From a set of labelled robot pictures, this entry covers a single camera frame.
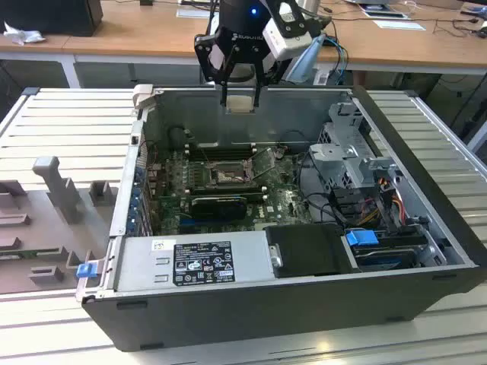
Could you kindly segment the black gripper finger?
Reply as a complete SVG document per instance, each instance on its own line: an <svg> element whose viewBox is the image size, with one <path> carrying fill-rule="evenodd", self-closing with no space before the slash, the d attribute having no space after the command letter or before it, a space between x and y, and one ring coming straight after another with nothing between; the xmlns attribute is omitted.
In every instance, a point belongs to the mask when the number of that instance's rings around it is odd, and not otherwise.
<svg viewBox="0 0 487 365"><path fill-rule="evenodd" d="M262 89L271 84L277 84L282 79L284 74L284 62L276 61L268 46L254 46L252 57L256 76L253 107L257 108L259 106L259 97ZM272 63L270 69L265 71L264 61L268 57L271 58Z"/></svg>
<svg viewBox="0 0 487 365"><path fill-rule="evenodd" d="M221 86L220 104L226 106L229 79L237 63L237 44L224 33L197 34L194 50L205 79Z"/></svg>

